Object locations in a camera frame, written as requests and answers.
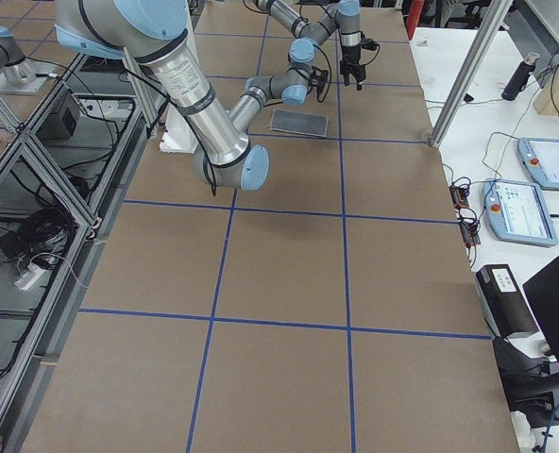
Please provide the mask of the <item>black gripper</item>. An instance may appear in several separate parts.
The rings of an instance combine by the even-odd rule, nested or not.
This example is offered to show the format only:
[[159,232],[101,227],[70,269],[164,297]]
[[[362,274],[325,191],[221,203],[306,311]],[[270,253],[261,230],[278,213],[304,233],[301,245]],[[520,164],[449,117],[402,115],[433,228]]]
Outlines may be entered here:
[[362,47],[341,46],[342,58],[339,63],[340,75],[343,78],[344,85],[348,86],[351,79],[354,79],[356,89],[361,90],[366,78],[365,65],[361,63]]
[[330,71],[314,66],[309,75],[308,85],[310,91],[315,90],[316,100],[324,101],[330,87]]

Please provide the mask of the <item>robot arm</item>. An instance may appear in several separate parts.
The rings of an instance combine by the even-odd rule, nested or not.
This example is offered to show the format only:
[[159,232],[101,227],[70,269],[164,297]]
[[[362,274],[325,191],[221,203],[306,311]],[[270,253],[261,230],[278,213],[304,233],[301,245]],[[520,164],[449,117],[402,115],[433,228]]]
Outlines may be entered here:
[[262,1],[281,23],[292,21],[295,41],[283,75],[256,76],[232,110],[226,110],[188,47],[188,6],[184,1],[58,1],[58,41],[77,53],[105,59],[131,55],[158,79],[198,147],[195,169],[213,188],[252,191],[266,181],[269,156],[251,143],[246,129],[267,101],[304,102],[312,61],[325,41],[325,24],[308,24],[282,1]]
[[297,39],[307,38],[321,46],[337,34],[342,52],[339,71],[344,84],[348,86],[353,78],[357,90],[363,89],[366,63],[361,63],[362,50],[376,51],[378,46],[362,30],[359,1],[343,0],[326,6],[319,4],[322,15],[316,23],[304,18],[286,1],[254,0],[246,3],[274,18]]

